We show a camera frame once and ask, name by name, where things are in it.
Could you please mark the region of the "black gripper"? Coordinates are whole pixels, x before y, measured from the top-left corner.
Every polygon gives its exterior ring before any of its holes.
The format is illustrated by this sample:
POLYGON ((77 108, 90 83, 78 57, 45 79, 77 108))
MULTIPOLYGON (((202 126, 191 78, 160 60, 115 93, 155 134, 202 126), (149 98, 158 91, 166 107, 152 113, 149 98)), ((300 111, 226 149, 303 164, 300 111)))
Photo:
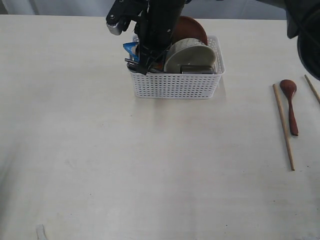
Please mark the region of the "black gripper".
POLYGON ((184 0, 149 0, 138 23, 139 61, 137 71, 143 75, 164 73, 167 48, 172 42, 173 31, 184 8, 184 0), (151 52, 161 52, 152 62, 151 52))

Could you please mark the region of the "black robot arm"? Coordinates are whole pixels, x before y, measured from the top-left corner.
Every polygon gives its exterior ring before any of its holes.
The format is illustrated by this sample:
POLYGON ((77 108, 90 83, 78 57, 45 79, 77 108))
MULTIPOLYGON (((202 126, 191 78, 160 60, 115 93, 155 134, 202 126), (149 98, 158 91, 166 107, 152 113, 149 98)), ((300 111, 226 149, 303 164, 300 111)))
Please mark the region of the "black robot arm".
MULTIPOLYGON (((137 71, 145 75, 172 44, 173 31, 187 0, 147 0, 139 12, 134 32, 138 35, 137 71)), ((267 0, 285 9, 287 37, 297 38, 297 51, 304 68, 320 78, 320 2, 318 0, 267 0)))

